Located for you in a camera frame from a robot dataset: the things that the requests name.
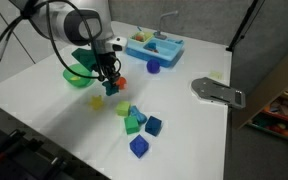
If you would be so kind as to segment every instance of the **green cup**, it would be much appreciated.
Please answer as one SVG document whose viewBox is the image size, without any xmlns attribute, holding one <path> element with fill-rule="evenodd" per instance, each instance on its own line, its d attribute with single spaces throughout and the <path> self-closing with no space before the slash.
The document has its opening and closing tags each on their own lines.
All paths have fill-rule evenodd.
<svg viewBox="0 0 288 180">
<path fill-rule="evenodd" d="M 74 64 L 69 66 L 74 72 L 84 75 L 92 76 L 92 72 L 87 70 L 82 64 Z M 73 86 L 78 88 L 88 87 L 95 82 L 95 79 L 82 78 L 69 72 L 67 69 L 63 72 L 63 77 Z"/>
</svg>

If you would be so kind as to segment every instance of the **purple block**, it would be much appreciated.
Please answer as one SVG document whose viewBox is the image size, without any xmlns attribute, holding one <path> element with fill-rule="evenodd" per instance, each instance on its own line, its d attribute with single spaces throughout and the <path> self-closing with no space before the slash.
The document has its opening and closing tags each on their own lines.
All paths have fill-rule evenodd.
<svg viewBox="0 0 288 180">
<path fill-rule="evenodd" d="M 149 60 L 146 65 L 147 71 L 152 74 L 160 72 L 160 63 L 157 60 Z"/>
<path fill-rule="evenodd" d="M 148 150 L 148 142 L 141 136 L 138 135 L 131 143 L 130 147 L 133 153 L 141 158 L 143 154 Z"/>
</svg>

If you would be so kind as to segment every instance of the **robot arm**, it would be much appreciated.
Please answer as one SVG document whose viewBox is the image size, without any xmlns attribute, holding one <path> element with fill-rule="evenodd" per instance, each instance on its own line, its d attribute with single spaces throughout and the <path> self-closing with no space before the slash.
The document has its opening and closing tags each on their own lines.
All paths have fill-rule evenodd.
<svg viewBox="0 0 288 180">
<path fill-rule="evenodd" d="M 20 10 L 23 10 L 29 0 L 10 1 Z M 46 0 L 38 0 L 35 3 L 39 4 L 43 1 Z M 127 40 L 123 37 L 117 37 L 113 33 L 108 0 L 68 1 L 79 9 L 89 25 L 95 45 L 93 48 L 96 49 L 98 54 L 102 72 L 111 83 L 115 83 L 120 77 L 114 66 L 116 62 L 115 51 L 123 51 Z M 89 44 L 89 36 L 82 18 L 68 4 L 52 3 L 50 17 L 55 40 L 76 46 Z M 35 12 L 29 20 L 41 36 L 49 39 L 45 7 Z"/>
</svg>

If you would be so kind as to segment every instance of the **gray wall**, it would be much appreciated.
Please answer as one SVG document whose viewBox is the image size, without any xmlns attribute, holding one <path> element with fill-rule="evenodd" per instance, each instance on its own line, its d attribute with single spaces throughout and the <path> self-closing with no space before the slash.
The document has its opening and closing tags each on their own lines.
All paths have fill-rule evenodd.
<svg viewBox="0 0 288 180">
<path fill-rule="evenodd" d="M 110 0 L 112 19 L 156 29 L 160 14 L 179 10 L 162 30 L 228 45 L 252 0 Z M 231 85 L 250 93 L 288 52 L 288 0 L 266 0 L 233 56 Z"/>
</svg>

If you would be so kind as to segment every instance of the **blue cube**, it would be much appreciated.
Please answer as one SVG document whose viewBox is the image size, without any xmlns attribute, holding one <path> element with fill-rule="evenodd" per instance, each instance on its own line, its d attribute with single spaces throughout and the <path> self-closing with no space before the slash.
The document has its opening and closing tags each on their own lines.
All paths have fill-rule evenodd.
<svg viewBox="0 0 288 180">
<path fill-rule="evenodd" d="M 141 136 L 138 135 L 131 143 L 131 150 L 138 157 L 141 158 L 143 154 L 148 150 L 148 142 Z"/>
<path fill-rule="evenodd" d="M 161 130 L 161 127 L 162 121 L 151 116 L 145 125 L 145 131 L 153 136 L 157 136 Z"/>
</svg>

